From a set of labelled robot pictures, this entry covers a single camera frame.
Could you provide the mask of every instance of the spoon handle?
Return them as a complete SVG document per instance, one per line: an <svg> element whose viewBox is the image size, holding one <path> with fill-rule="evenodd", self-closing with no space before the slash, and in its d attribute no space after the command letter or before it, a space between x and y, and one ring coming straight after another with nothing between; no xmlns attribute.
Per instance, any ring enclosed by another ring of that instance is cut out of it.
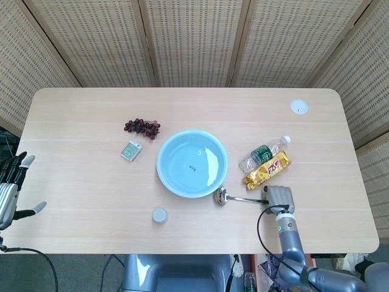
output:
<svg viewBox="0 0 389 292"><path fill-rule="evenodd" d="M256 199L237 198L237 197L234 197L234 196L229 196L229 199L230 200L235 200L235 201L258 203L258 204L269 204L268 200L256 200Z"/></svg>

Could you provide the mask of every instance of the woven panel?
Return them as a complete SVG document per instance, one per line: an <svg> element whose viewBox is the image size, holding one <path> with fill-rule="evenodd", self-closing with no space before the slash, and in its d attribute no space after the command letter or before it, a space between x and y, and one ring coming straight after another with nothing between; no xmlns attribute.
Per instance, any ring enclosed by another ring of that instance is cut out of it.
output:
<svg viewBox="0 0 389 292"><path fill-rule="evenodd" d="M0 116L20 133L37 90L78 83L12 0L0 1L0 35Z"/></svg>
<svg viewBox="0 0 389 292"><path fill-rule="evenodd" d="M357 157L378 236L389 238L389 134L378 140L357 151Z"/></svg>
<svg viewBox="0 0 389 292"><path fill-rule="evenodd" d="M222 87L242 0L147 0L162 86Z"/></svg>
<svg viewBox="0 0 389 292"><path fill-rule="evenodd" d="M31 0L85 87L151 86L131 1Z"/></svg>
<svg viewBox="0 0 389 292"><path fill-rule="evenodd" d="M316 87L342 98L354 144L389 128L389 0L382 1L323 73Z"/></svg>
<svg viewBox="0 0 389 292"><path fill-rule="evenodd" d="M301 87L362 0L258 0L235 86Z"/></svg>

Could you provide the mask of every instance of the bottle cap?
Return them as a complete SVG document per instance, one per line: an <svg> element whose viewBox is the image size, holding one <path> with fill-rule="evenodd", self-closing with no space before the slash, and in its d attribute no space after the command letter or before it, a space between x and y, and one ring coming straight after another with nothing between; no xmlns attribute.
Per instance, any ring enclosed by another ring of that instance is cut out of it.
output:
<svg viewBox="0 0 389 292"><path fill-rule="evenodd" d="M168 212L165 209L155 209L153 211L153 220L157 224L164 224L168 221Z"/></svg>
<svg viewBox="0 0 389 292"><path fill-rule="evenodd" d="M289 136L284 136L284 139L288 144L291 143L291 138Z"/></svg>

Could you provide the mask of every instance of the plastic water bottle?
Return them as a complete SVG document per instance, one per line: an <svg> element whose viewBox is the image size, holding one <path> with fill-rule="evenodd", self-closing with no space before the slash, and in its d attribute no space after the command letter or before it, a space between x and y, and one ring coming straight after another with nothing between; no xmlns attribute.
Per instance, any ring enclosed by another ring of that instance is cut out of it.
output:
<svg viewBox="0 0 389 292"><path fill-rule="evenodd" d="M256 282L254 273L244 273L244 291L256 292Z"/></svg>
<svg viewBox="0 0 389 292"><path fill-rule="evenodd" d="M249 173L255 170L261 164L269 161L277 153L285 150L287 145L291 142L289 136L283 136L278 140L272 140L269 143L262 145L251 152L250 156L243 159L239 166L244 173Z"/></svg>

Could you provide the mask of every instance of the metal spoon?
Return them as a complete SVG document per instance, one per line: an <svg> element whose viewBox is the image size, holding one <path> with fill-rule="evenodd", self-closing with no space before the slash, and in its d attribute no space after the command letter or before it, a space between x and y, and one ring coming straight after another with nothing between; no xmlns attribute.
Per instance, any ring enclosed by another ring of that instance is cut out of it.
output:
<svg viewBox="0 0 389 292"><path fill-rule="evenodd" d="M219 187L216 190L215 200L221 206L224 206L229 200L244 201L244 202L250 202L250 203L257 203L257 204L269 204L268 200L256 200L256 199L237 198L235 196L229 196L229 194L227 193L227 190L223 186Z"/></svg>

